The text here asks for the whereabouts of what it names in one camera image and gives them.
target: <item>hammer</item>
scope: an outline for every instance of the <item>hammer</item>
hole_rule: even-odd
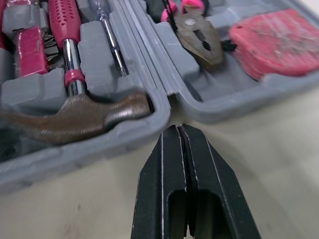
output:
[[[0,118],[31,138],[64,144],[98,136],[124,120],[140,119],[151,113],[143,92],[132,93],[113,104],[91,100],[86,95],[80,68],[77,43],[81,21],[75,0],[49,0],[49,17],[53,36],[63,49],[68,99],[55,115],[37,117],[0,111]]]

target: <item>tape measure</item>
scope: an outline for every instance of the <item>tape measure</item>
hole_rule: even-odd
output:
[[[319,69],[319,29],[293,9],[245,19],[229,31],[234,57],[253,79],[303,76]]]

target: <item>beige table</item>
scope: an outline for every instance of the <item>beige table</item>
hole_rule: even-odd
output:
[[[216,125],[172,107],[169,124],[203,130],[233,168],[262,238],[319,238],[319,88]],[[129,239],[155,143],[0,197],[0,239]]]

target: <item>metal shaft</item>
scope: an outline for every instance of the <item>metal shaft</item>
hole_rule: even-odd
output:
[[[102,8],[99,8],[97,10],[97,14],[98,14],[98,17],[99,17],[101,24],[103,25],[104,31],[106,33],[106,36],[107,36],[107,39],[108,39],[108,42],[110,45],[110,49],[114,53],[115,58],[117,60],[117,63],[119,64],[121,73],[123,76],[126,76],[127,73],[126,73],[126,70],[124,67],[124,63],[122,62],[122,59],[121,59],[120,46],[119,46],[119,44],[116,40],[116,37],[114,35],[113,29],[112,29],[112,26],[110,23],[110,19],[109,19],[107,13]]]
[[[65,61],[65,71],[74,69],[81,70],[78,48],[73,40],[65,39],[63,41],[63,56]],[[80,80],[71,82],[68,86],[69,96],[80,95],[85,93],[85,84]]]

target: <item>screwdriver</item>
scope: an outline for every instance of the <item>screwdriver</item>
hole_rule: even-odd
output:
[[[124,62],[122,62],[120,46],[113,32],[112,25],[110,23],[109,15],[111,11],[110,11],[110,7],[108,3],[106,2],[106,0],[89,0],[89,2],[90,2],[92,10],[95,11],[97,14],[97,19],[103,25],[104,31],[106,33],[106,36],[109,42],[110,49],[116,58],[116,61],[121,70],[121,74],[122,76],[126,76],[127,72],[125,70]]]

